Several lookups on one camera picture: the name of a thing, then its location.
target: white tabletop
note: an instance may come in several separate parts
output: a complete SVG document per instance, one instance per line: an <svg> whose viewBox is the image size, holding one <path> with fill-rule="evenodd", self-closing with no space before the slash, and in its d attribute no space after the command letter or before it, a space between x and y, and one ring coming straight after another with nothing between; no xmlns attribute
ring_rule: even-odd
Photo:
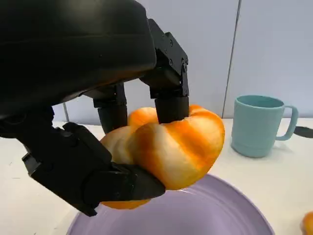
<svg viewBox="0 0 313 235"><path fill-rule="evenodd" d="M288 122L282 121L281 134ZM313 140L294 135L277 141L269 156L251 159L230 147L232 120L224 124L224 148L209 173L244 193L277 235L300 235L302 217L313 211ZM313 128L313 119L298 125ZM87 128L99 139L104 135L100 126ZM0 139L0 234L65 235L77 210L27 175L25 153L18 141Z"/></svg>

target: purple plate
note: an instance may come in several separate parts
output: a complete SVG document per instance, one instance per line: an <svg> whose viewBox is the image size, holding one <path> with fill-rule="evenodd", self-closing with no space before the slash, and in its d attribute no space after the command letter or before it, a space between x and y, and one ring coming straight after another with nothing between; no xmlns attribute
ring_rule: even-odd
<svg viewBox="0 0 313 235"><path fill-rule="evenodd" d="M135 210L97 208L80 213L69 235L273 235L259 210L228 183L206 175L196 184Z"/></svg>

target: orange pumpkin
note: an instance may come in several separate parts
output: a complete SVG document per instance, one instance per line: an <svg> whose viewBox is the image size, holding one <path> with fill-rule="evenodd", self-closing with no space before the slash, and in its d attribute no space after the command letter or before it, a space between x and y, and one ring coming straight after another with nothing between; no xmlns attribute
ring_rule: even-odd
<svg viewBox="0 0 313 235"><path fill-rule="evenodd" d="M304 235L313 235L313 211L304 216L302 220L302 231Z"/></svg>
<svg viewBox="0 0 313 235"><path fill-rule="evenodd" d="M157 177L169 190L188 187L201 179L220 154L224 125L220 117L191 105L189 117L159 124L154 108L142 108L129 116L129 126L108 133L102 144L116 163L137 164ZM141 201L104 205L125 209Z"/></svg>

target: ceramic mug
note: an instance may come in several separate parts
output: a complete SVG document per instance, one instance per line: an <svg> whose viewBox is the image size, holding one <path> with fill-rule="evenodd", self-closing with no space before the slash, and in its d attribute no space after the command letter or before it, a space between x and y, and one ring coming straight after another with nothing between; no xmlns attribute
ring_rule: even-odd
<svg viewBox="0 0 313 235"><path fill-rule="evenodd" d="M285 135L277 132L285 108L292 109L291 121ZM260 95L244 95L235 100L231 146L247 157L266 156L275 141L291 138L298 119L298 110L282 101Z"/></svg>

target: white wall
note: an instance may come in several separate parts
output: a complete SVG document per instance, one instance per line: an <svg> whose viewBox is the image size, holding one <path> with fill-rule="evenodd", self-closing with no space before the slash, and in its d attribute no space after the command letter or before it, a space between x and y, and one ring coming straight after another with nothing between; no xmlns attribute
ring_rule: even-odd
<svg viewBox="0 0 313 235"><path fill-rule="evenodd" d="M53 106L53 111L54 111L54 120L55 121L66 121L67 120L63 104L58 104L58 105Z"/></svg>
<svg viewBox="0 0 313 235"><path fill-rule="evenodd" d="M139 0L149 18L171 31L189 57L190 102L222 115L238 0ZM125 84L129 112L154 106L149 87ZM100 124L92 99L67 102L70 121Z"/></svg>
<svg viewBox="0 0 313 235"><path fill-rule="evenodd" d="M313 117L312 0L242 0L224 117L242 94L278 97Z"/></svg>

